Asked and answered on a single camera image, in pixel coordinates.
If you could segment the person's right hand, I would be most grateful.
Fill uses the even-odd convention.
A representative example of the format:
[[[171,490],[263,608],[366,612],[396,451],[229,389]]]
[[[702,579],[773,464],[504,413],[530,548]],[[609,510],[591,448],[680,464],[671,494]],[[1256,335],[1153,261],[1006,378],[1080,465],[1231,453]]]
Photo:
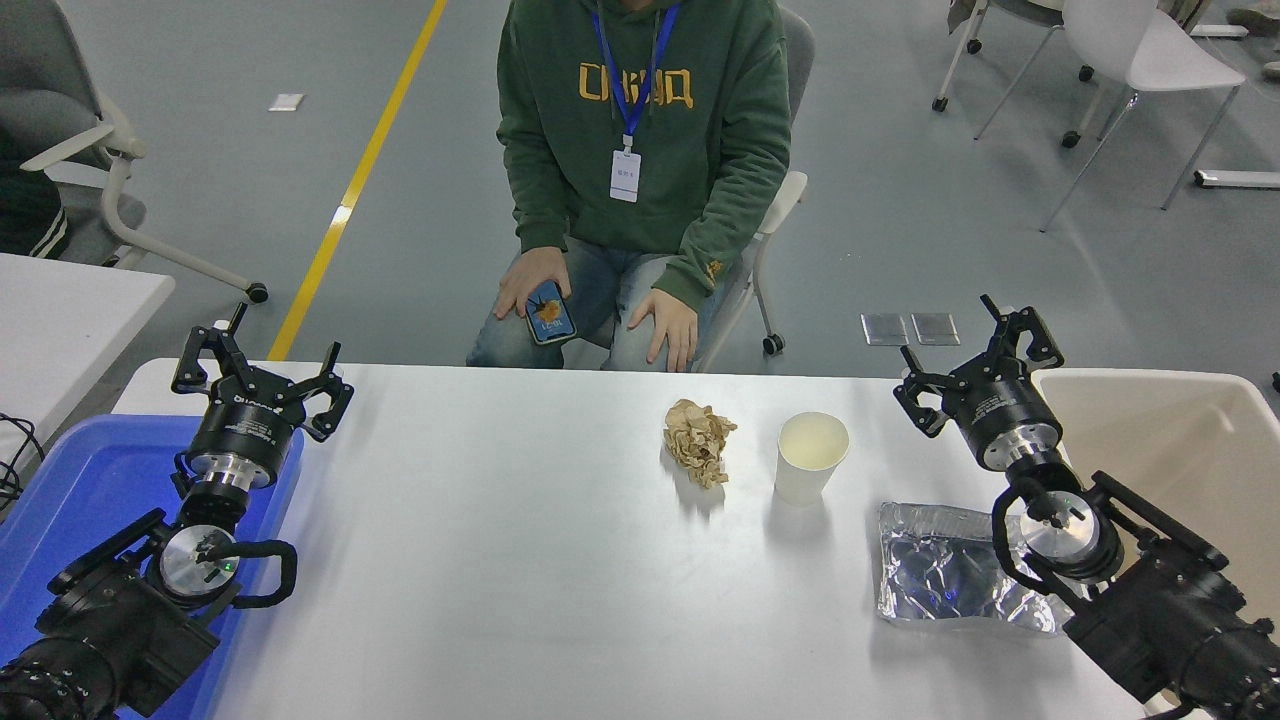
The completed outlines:
[[[564,299],[571,297],[573,291],[564,255],[564,251],[554,246],[520,254],[500,278],[492,310],[494,318],[500,322],[512,311],[525,316],[529,296],[548,281],[558,286]]]

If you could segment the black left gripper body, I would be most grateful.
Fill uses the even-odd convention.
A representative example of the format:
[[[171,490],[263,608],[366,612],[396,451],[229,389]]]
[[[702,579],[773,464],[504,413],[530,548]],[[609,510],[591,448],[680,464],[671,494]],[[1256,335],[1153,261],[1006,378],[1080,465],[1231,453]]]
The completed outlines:
[[[188,447],[188,469],[206,471],[215,457],[237,456],[262,471],[278,471],[294,430],[306,420],[298,402],[264,404],[236,386],[214,386],[209,407]]]

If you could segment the person's left hand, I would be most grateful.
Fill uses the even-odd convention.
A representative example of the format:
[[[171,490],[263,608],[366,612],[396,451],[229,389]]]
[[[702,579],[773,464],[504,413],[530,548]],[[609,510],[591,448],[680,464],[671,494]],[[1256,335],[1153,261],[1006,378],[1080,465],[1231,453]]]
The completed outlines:
[[[655,365],[666,351],[667,372],[687,372],[698,350],[698,313],[663,290],[650,290],[630,316],[627,331],[635,332],[646,322],[652,323],[652,333],[645,363]]]

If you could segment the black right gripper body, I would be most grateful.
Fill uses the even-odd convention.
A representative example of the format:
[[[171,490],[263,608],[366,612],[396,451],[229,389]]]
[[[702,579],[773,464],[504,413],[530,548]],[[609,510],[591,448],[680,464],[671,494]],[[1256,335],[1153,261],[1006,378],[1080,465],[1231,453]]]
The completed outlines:
[[[1029,457],[1059,447],[1061,424],[1032,383],[1033,372],[1007,365],[948,374],[955,387],[945,392],[945,411],[974,457]]]

